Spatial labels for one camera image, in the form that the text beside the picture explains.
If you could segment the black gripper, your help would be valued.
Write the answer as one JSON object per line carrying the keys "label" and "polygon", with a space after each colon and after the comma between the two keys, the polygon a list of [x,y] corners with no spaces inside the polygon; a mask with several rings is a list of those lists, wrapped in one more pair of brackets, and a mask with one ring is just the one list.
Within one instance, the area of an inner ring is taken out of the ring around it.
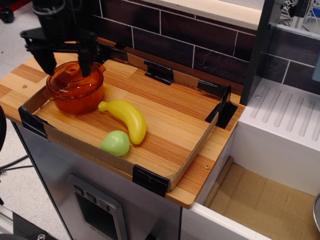
{"label": "black gripper", "polygon": [[42,70],[48,75],[55,73],[57,62],[54,53],[75,53],[78,54],[82,76],[89,76],[100,51],[97,34],[80,27],[69,30],[65,36],[46,30],[48,28],[39,27],[20,33],[26,50],[33,54]]}

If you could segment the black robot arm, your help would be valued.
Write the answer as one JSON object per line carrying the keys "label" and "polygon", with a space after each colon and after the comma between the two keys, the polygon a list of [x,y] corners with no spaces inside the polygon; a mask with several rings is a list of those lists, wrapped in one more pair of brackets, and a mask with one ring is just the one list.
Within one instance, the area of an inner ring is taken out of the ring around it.
{"label": "black robot arm", "polygon": [[99,53],[97,34],[77,24],[76,13],[83,6],[79,0],[33,0],[32,11],[41,27],[23,30],[20,37],[42,70],[52,76],[57,62],[54,53],[78,55],[82,75],[91,73],[91,66]]}

